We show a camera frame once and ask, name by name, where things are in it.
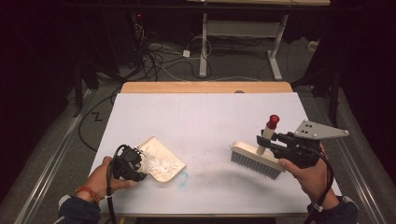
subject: bracelet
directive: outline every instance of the bracelet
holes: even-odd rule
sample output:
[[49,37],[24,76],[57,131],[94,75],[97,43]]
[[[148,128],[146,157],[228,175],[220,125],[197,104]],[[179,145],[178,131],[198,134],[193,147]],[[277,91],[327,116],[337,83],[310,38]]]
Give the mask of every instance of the bracelet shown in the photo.
[[81,186],[75,190],[76,193],[79,193],[81,191],[89,192],[91,197],[95,200],[96,204],[99,204],[99,202],[100,202],[99,196],[95,192],[93,192],[90,187]]

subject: brush handle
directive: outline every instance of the brush handle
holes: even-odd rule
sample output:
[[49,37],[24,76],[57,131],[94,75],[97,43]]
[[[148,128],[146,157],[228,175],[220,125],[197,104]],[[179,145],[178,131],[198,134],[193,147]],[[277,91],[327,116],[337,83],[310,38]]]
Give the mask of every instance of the brush handle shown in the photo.
[[[271,115],[270,120],[265,124],[265,129],[262,132],[262,137],[268,140],[271,140],[272,135],[275,132],[276,125],[279,122],[279,117],[277,115]],[[259,156],[262,156],[264,154],[265,147],[258,146],[256,153]]]

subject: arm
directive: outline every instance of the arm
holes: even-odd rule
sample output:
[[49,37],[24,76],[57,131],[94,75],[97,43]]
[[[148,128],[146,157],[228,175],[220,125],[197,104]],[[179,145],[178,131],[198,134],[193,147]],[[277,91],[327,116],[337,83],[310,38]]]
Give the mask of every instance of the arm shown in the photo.
[[[308,210],[311,210],[326,188],[327,184],[327,167],[323,160],[319,160],[317,165],[305,169],[300,169],[291,161],[280,159],[279,163],[285,167],[287,171],[299,181],[303,191],[308,195],[311,204],[308,205]],[[358,207],[347,197],[337,197],[333,190],[330,189],[326,194],[323,202],[323,211],[318,213],[315,220],[317,223],[326,224],[342,224],[342,223],[357,223]]]
[[[60,218],[55,223],[97,223],[99,221],[100,209],[95,199],[102,200],[106,196],[106,173],[111,160],[110,157],[104,157],[102,164],[92,172],[82,185],[88,187],[92,193],[82,190],[76,196],[65,195],[62,197],[59,201]],[[131,188],[134,184],[135,182],[132,180],[112,178],[111,189],[114,193],[118,189]]]

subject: gray carpet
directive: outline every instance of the gray carpet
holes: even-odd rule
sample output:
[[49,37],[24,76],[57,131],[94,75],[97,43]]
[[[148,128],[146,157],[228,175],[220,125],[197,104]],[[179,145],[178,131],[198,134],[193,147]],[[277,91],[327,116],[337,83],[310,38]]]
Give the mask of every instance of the gray carpet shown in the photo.
[[[287,44],[281,45],[276,58],[285,81],[292,82],[304,75],[304,71],[313,55],[312,52],[306,49],[307,44],[308,41],[302,39],[293,42],[289,46]],[[181,52],[184,49],[172,43],[166,43],[165,45],[172,49],[163,48],[163,50]],[[208,59],[212,72],[209,80],[228,78],[224,79],[224,81],[251,81],[252,79],[248,78],[254,78],[261,81],[274,81],[265,56],[266,50],[270,49],[271,46],[272,42],[266,40],[260,43],[259,46],[235,49],[225,56],[217,55],[226,53],[227,48],[213,48],[212,55]],[[165,61],[177,57],[170,54],[161,55]],[[195,53],[191,57],[198,56],[199,54]],[[191,62],[194,74],[198,74],[198,61],[183,61]],[[164,63],[163,68],[174,63]],[[127,74],[130,71],[127,66],[122,67],[121,70],[123,74]],[[143,72],[141,72],[131,79],[137,79],[143,75]],[[192,76],[191,66],[188,63],[175,64],[166,68],[166,72],[162,70],[158,74],[159,81],[177,81],[175,78],[190,81],[200,80]],[[119,83],[108,80],[104,75],[99,75],[99,80],[101,81],[100,88],[97,91],[88,91],[83,115],[102,100],[111,96],[112,92],[120,87]],[[296,91],[299,92],[309,119],[330,125],[327,116],[328,99],[312,97],[310,87],[301,87],[296,89]],[[67,133],[71,124],[76,121],[76,119],[73,119],[75,106],[72,96],[73,92],[70,93],[70,106],[49,127],[11,191],[2,202],[0,206],[0,223],[15,222],[52,154],[59,148],[64,134]],[[339,98],[338,124],[340,128],[349,130],[351,135],[341,141],[334,139],[324,141],[334,167],[336,181],[341,191],[352,198],[359,206],[361,211],[360,224],[391,223],[396,218],[394,206],[396,203],[396,189],[370,149],[364,135],[361,133],[358,122],[354,119],[351,111],[348,110],[347,99],[345,99],[341,91]],[[100,145],[111,108],[110,100],[102,102],[92,111],[97,112],[97,114],[88,114],[82,123],[81,135],[89,146],[98,148]],[[353,155],[355,164],[352,164],[352,169],[349,161],[343,159],[342,155],[345,151]],[[62,163],[60,163],[56,175],[49,183],[48,190],[43,193],[44,197],[42,200],[34,199],[38,206],[36,210],[33,210],[32,219],[30,219],[32,223],[53,223],[57,219],[59,199],[65,194],[72,194],[73,190],[85,181],[91,169],[94,156],[95,152],[83,144],[78,132],[74,131],[65,146]],[[351,178],[356,175],[359,178],[357,181]],[[369,190],[361,189],[361,185],[368,187]],[[363,196],[365,195],[371,196],[372,199],[364,198]],[[276,223],[279,224],[303,222],[304,217],[281,217],[276,219]]]

